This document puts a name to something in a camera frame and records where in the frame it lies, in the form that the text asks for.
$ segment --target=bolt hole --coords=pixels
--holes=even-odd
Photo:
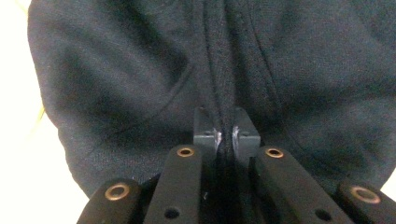
[[[283,157],[283,152],[276,148],[269,148],[265,151],[265,153],[272,158],[282,158]]]
[[[315,211],[315,215],[317,215],[317,217],[322,219],[323,221],[332,221],[332,217],[325,210],[317,209]]]
[[[183,147],[177,151],[177,155],[180,157],[190,157],[194,154],[194,150],[188,147]]]
[[[244,137],[248,137],[249,132],[241,132],[241,135],[244,136]]]
[[[180,216],[180,213],[177,211],[176,208],[168,208],[168,209],[166,209],[164,215],[165,215],[165,217],[168,218],[168,219],[175,219],[175,218],[177,218],[178,216]]]
[[[118,183],[108,188],[105,192],[105,196],[110,201],[117,201],[126,197],[128,193],[129,193],[128,185],[124,183]]]
[[[110,191],[110,195],[113,197],[119,197],[124,191],[124,188],[117,187]]]
[[[379,196],[370,191],[369,189],[355,186],[352,188],[352,195],[355,196],[355,198],[365,202],[365,203],[380,203],[381,199]]]

